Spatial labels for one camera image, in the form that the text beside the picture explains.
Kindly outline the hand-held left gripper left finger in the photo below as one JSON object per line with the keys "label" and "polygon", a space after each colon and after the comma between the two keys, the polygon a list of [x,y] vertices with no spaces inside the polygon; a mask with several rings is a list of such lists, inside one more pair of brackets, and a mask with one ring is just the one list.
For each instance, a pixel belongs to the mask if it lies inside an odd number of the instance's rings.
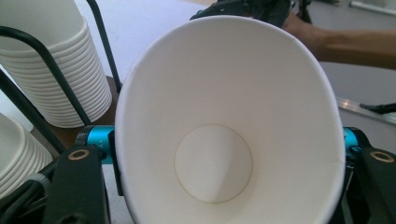
{"label": "hand-held left gripper left finger", "polygon": [[111,164],[115,176],[117,193],[123,195],[120,169],[115,148],[115,127],[113,125],[88,125],[82,128],[76,138],[77,146],[95,146],[102,153],[102,164]]}

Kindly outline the black flat object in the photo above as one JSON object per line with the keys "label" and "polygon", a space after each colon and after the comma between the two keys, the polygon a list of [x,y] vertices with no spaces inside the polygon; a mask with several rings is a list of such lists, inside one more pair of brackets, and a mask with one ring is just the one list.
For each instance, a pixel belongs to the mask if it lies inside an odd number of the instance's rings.
{"label": "black flat object", "polygon": [[385,105],[365,105],[360,104],[361,108],[370,110],[377,114],[388,114],[396,112],[396,103],[393,104],[385,104]]}

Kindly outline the single white paper cup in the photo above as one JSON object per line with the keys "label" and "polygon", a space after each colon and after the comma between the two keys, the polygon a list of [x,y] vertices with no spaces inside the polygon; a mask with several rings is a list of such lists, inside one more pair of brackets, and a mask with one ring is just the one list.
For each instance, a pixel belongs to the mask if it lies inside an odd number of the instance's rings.
{"label": "single white paper cup", "polygon": [[134,224],[328,224],[345,175],[332,87],[295,37],[189,21],[133,66],[115,121]]}

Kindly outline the stack of white paper cups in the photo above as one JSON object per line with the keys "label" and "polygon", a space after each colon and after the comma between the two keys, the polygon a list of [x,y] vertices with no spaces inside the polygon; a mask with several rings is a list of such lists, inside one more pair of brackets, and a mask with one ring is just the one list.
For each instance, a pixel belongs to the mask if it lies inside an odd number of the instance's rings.
{"label": "stack of white paper cups", "polygon": [[[38,39],[58,64],[91,121],[112,103],[89,26],[74,0],[0,0],[0,26]],[[0,65],[45,120],[60,128],[83,121],[39,54],[27,44],[0,36]]]}
{"label": "stack of white paper cups", "polygon": [[48,150],[21,124],[0,113],[0,199],[52,161]]}

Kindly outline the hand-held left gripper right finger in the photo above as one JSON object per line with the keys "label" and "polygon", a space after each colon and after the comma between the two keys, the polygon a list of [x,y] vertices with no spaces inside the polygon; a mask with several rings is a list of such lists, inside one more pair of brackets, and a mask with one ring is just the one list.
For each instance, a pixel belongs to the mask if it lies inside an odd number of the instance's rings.
{"label": "hand-held left gripper right finger", "polygon": [[365,147],[371,144],[366,134],[356,127],[344,127],[344,141],[346,149],[346,159],[355,161]]}

